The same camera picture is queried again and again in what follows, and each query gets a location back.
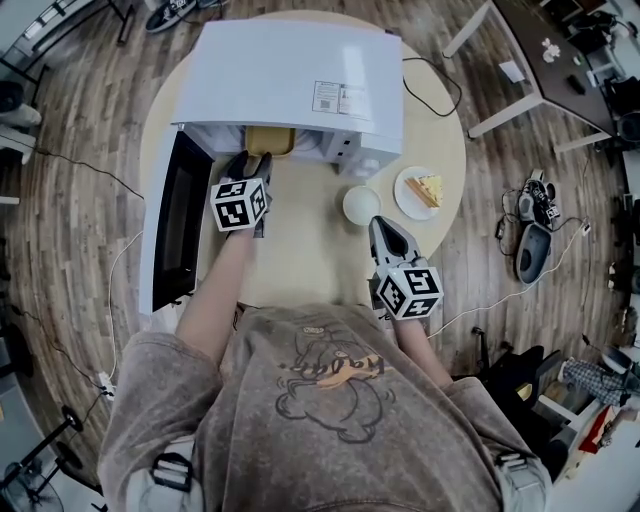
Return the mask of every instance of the round table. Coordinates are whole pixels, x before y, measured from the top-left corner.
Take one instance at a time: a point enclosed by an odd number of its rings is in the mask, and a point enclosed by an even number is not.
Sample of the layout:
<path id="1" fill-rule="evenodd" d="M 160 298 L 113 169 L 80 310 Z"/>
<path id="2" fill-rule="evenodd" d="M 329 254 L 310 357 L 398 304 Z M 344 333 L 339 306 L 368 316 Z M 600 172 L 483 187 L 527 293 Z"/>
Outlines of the round table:
<path id="1" fill-rule="evenodd" d="M 261 18 L 344 24 L 382 30 L 364 21 L 320 11 L 283 11 Z M 403 44 L 403 55 L 417 57 Z M 180 62 L 160 88 L 147 117 L 140 150 L 140 183 L 145 194 L 152 180 L 153 162 L 164 130 L 169 126 L 189 56 Z M 407 84 L 438 112 L 453 102 L 438 75 L 420 61 L 404 63 Z M 211 183 L 227 159 L 214 164 Z M 393 195 L 399 172 L 423 166 L 442 176 L 444 204 L 438 215 L 413 221 L 400 211 Z M 382 199 L 382 215 L 391 218 L 417 240 L 429 257 L 440 245 L 458 211 L 466 173 L 465 141 L 456 112 L 440 118 L 404 95 L 404 148 L 402 157 L 367 182 Z M 241 301 L 255 306 L 291 307 L 310 302 L 369 303 L 367 279 L 375 265 L 367 228 L 357 227 L 342 213 L 342 198 L 358 184 L 338 176 L 328 164 L 295 160 L 274 161 L 269 193 L 273 197 L 266 217 L 266 236 L 257 240 L 253 262 Z M 217 232 L 213 212 L 205 207 L 198 254 L 198 279 L 203 279 L 224 237 Z"/>

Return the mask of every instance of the white cup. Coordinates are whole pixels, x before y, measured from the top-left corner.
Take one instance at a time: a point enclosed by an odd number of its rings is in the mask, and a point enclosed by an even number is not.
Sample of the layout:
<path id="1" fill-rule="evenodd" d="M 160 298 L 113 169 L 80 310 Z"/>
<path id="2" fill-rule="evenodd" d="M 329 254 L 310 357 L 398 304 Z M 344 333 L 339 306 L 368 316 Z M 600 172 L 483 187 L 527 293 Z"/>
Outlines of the white cup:
<path id="1" fill-rule="evenodd" d="M 382 201 L 375 190 L 361 185 L 345 194 L 342 209 L 347 219 L 357 226 L 368 226 L 373 217 L 380 215 Z"/>

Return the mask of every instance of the strap buckle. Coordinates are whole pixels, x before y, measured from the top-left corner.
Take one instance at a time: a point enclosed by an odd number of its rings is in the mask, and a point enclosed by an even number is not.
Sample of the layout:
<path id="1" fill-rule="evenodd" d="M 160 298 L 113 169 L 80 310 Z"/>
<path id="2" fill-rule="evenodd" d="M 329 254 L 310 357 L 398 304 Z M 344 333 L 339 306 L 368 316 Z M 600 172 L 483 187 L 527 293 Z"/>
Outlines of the strap buckle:
<path id="1" fill-rule="evenodd" d="M 193 466 L 178 453 L 161 453 L 153 461 L 151 478 L 157 485 L 176 491 L 191 492 Z"/>
<path id="2" fill-rule="evenodd" d="M 504 467 L 510 471 L 516 471 L 528 466 L 527 459 L 523 454 L 517 452 L 501 453 L 496 457 L 496 466 Z"/>

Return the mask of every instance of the white plate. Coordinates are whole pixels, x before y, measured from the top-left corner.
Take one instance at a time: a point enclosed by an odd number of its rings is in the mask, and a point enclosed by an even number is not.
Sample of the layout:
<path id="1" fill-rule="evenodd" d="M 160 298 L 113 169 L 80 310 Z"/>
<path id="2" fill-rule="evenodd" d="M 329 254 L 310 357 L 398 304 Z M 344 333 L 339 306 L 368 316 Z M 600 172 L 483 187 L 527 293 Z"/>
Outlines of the white plate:
<path id="1" fill-rule="evenodd" d="M 393 195 L 396 198 L 398 208 L 400 208 L 407 217 L 414 220 L 429 220 L 437 215 L 440 208 L 429 208 L 424 204 L 416 193 L 409 188 L 405 180 L 409 178 L 424 178 L 425 176 L 435 176 L 435 173 L 428 171 L 424 167 L 407 167 L 398 174 L 396 184 L 393 187 Z"/>

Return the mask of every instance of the white cable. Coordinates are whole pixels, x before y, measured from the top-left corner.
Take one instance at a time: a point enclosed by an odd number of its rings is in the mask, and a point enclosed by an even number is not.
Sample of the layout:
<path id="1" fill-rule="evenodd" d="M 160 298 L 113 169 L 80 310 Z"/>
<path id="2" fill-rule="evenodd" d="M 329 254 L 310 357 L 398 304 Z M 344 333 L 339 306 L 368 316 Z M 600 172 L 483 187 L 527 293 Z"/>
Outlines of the white cable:
<path id="1" fill-rule="evenodd" d="M 567 245 L 566 249 L 564 251 L 562 251 L 562 254 L 560 255 L 560 260 L 558 261 L 558 264 L 555 267 L 550 268 L 549 270 L 545 270 L 542 274 L 540 274 L 538 276 L 538 278 L 533 283 L 531 283 L 529 286 L 527 286 L 524 290 L 522 290 L 521 292 L 518 292 L 518 293 L 510 293 L 509 295 L 507 295 L 505 297 L 502 297 L 502 299 L 500 299 L 498 302 L 496 302 L 492 306 L 485 307 L 485 308 L 470 309 L 469 311 L 463 311 L 458 316 L 454 317 L 452 320 L 449 320 L 446 324 L 444 324 L 442 327 L 440 327 L 440 329 L 438 329 L 436 332 L 434 332 L 433 334 L 427 336 L 427 339 L 431 339 L 431 338 L 437 336 L 442 331 L 444 331 L 447 327 L 449 327 L 452 323 L 456 322 L 457 320 L 459 320 L 463 316 L 468 315 L 469 313 L 475 313 L 476 311 L 489 311 L 490 309 L 493 309 L 496 306 L 499 306 L 500 304 L 502 304 L 504 301 L 510 299 L 511 297 L 517 297 L 518 295 L 524 295 L 525 293 L 527 293 L 529 290 L 531 290 L 531 288 L 533 288 L 535 285 L 538 284 L 540 279 L 542 279 L 547 274 L 550 274 L 551 272 L 554 272 L 554 271 L 556 271 L 558 269 L 558 267 L 562 263 L 562 260 L 564 259 L 564 255 L 567 254 L 567 251 L 571 247 L 571 244 L 575 240 L 576 236 L 578 236 L 578 233 L 582 230 L 582 228 L 584 226 L 587 225 L 587 223 L 588 223 L 588 218 L 582 219 L 582 223 L 580 224 L 580 227 L 573 234 L 573 236 L 571 237 L 571 240 L 569 240 L 569 245 Z"/>
<path id="2" fill-rule="evenodd" d="M 116 259 L 113 260 L 113 265 L 111 265 L 111 272 L 109 272 L 109 322 L 111 323 L 111 344 L 113 345 L 113 368 L 111 370 L 111 373 L 109 374 L 109 380 L 111 380 L 113 378 L 113 375 L 116 373 L 116 367 L 118 366 L 118 355 L 117 355 L 117 348 L 116 348 L 116 335 L 115 335 L 115 330 L 113 327 L 113 313 L 111 312 L 111 281 L 113 280 L 113 270 L 116 268 L 116 263 L 118 263 L 118 260 L 120 259 L 120 256 L 122 256 L 125 251 L 131 247 L 131 244 L 133 242 L 135 242 L 137 240 L 137 238 L 142 234 L 142 231 L 140 231 L 140 233 L 138 233 L 136 236 L 134 236 L 131 241 L 125 246 L 124 249 L 122 249 L 120 251 L 120 254 L 118 254 L 116 256 Z"/>

